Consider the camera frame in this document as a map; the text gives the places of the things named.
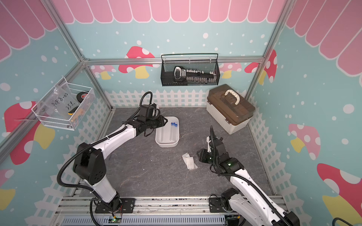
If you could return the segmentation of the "test tube blue cap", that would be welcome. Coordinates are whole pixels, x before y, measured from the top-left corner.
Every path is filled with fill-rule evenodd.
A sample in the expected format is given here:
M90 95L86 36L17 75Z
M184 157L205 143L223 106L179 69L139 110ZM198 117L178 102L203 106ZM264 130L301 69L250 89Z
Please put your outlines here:
M170 130L170 140L171 140L172 142L174 142L174 138L173 138L174 129L175 129L175 123L172 122L172 123L171 123L171 130Z
M173 138L174 138L174 141L178 141L179 139L179 128L178 128L178 124L175 122L174 123L174 132L173 132Z

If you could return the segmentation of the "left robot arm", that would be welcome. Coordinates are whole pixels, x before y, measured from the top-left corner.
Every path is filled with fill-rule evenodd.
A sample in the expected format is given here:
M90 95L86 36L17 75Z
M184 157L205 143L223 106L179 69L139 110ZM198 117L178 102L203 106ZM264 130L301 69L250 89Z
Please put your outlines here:
M153 93L146 92L141 99L150 97L148 104L140 102L136 112L122 122L119 129L91 144L82 143L74 156L60 168L57 183L63 187L76 187L62 180L65 169L73 164L73 172L86 182L79 188L89 190L95 195L94 202L104 206L112 214L121 210L123 204L119 193L111 186L106 177L105 159L127 141L139 136L150 136L153 131L164 127L168 120L161 115L160 109L152 102Z

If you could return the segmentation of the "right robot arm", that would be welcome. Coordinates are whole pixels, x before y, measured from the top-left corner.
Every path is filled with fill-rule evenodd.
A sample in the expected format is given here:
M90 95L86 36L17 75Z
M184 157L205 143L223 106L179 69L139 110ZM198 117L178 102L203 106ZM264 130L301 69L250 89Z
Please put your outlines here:
M199 161L210 165L210 171L224 177L235 187L222 193L226 211L237 212L253 226L299 226L294 212L286 212L254 182L244 165L230 157L223 138L218 138L210 127L207 148L197 152Z

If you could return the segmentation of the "white plastic tray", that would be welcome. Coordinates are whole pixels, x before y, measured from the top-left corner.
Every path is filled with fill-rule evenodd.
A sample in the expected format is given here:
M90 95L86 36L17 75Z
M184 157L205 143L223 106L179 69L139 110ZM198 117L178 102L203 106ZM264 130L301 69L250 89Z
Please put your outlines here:
M180 125L179 125L179 119L174 116L167 116L166 119L168 122L164 127L157 128L156 129L156 137L155 141L161 148L171 148L178 145L179 139L180 139ZM178 141L172 142L170 140L170 130L171 130L171 123L176 122L178 124L179 128L179 139Z

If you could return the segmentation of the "brown lid storage box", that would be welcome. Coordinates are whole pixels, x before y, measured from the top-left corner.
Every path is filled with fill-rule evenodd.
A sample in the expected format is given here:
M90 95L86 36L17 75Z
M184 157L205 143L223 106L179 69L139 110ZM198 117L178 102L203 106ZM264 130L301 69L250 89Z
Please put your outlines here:
M231 135L247 126L255 107L224 84L209 91L206 110Z

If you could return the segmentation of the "socket set in basket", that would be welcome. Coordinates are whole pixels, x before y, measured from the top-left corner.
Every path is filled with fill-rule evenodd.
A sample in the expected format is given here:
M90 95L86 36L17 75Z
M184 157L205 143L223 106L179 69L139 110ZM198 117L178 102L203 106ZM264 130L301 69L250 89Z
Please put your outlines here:
M185 69L179 66L175 67L173 71L173 79L177 83L186 85L215 85L218 83L218 75L214 72L205 73L204 71Z

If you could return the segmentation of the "black tape roll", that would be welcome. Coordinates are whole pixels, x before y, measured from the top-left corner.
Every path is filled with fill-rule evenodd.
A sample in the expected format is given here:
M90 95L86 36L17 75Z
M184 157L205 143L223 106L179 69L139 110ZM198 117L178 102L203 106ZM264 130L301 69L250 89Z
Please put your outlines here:
M77 101L78 101L79 103L82 103L83 100L87 97L87 95L88 95L88 92L84 92L84 91L79 92L79 93L76 95L76 99L77 99Z

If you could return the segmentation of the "clear labelled plastic bag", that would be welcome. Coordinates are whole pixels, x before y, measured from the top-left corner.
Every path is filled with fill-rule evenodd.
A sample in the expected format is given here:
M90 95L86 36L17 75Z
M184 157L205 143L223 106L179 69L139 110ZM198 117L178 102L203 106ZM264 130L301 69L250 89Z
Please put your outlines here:
M56 116L53 115L56 114L59 118L65 120L69 120L68 113L80 105L69 89L64 89L59 85L55 85L41 103L50 110L49 116L55 118Z

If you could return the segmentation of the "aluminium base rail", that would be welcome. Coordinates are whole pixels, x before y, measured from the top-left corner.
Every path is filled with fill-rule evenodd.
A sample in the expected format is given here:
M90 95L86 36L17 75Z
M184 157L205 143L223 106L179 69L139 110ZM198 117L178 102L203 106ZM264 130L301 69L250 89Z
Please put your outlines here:
M89 197L64 198L50 225L92 226L93 218L101 226L227 226L244 219L247 226L267 226L277 220L268 205L258 209L241 195L228 201L216 195L133 197L124 199L116 214L95 210L91 215L90 202Z

